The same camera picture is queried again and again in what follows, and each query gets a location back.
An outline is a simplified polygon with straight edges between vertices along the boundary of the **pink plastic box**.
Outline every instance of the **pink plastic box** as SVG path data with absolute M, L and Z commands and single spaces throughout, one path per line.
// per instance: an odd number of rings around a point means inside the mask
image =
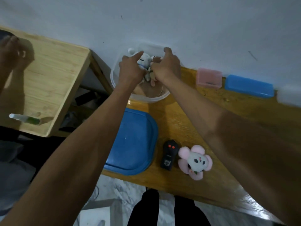
M 219 89 L 222 86 L 222 72 L 199 68 L 197 71 L 196 84 L 202 87 Z

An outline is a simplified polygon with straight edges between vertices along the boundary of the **person's left hand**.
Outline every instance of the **person's left hand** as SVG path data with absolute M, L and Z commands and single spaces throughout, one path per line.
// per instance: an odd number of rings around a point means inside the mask
M 0 69 L 12 71 L 19 60 L 19 39 L 16 36 L 6 36 L 0 41 Z
M 143 55 L 143 51 L 137 53 L 134 56 L 127 57 L 123 56 L 122 61 L 119 63 L 120 72 L 119 72 L 119 80 L 118 85 L 123 85 L 126 87 L 130 87 L 133 91 L 135 87 L 141 83 L 144 78 L 146 71 L 142 70 L 137 61 Z

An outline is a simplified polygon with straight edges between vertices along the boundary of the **blue plastic lid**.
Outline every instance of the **blue plastic lid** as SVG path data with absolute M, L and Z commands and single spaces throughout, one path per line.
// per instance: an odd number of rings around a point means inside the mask
M 226 78 L 225 89 L 261 98 L 271 98 L 274 96 L 272 84 L 236 75 L 229 75 Z
M 123 175 L 145 171 L 158 138 L 156 121 L 146 112 L 126 108 L 104 169 Z

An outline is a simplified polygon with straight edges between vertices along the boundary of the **white logo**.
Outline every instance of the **white logo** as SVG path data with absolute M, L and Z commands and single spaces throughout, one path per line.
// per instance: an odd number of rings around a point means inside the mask
M 167 166 L 167 167 L 168 167 L 168 166 L 170 165 L 170 163 L 171 163 L 171 161 L 169 161 L 169 160 L 166 160 L 166 159 L 164 160 L 164 165 L 165 165 L 165 166 Z

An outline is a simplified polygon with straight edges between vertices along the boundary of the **hand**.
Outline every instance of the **hand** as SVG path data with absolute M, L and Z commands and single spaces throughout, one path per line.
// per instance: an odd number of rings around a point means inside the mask
M 170 48 L 164 48 L 165 56 L 160 63 L 153 63 L 151 68 L 160 82 L 164 85 L 170 78 L 181 78 L 181 66 L 179 58 L 174 55 Z
M 6 36 L 0 41 L 0 71 L 11 72 L 19 60 L 19 39 Z
M 141 58 L 143 53 L 144 52 L 141 51 L 132 57 L 122 57 L 122 61 L 119 63 L 120 72 L 118 85 L 130 87 L 133 91 L 135 87 L 141 83 L 146 71 L 138 66 L 137 61 Z

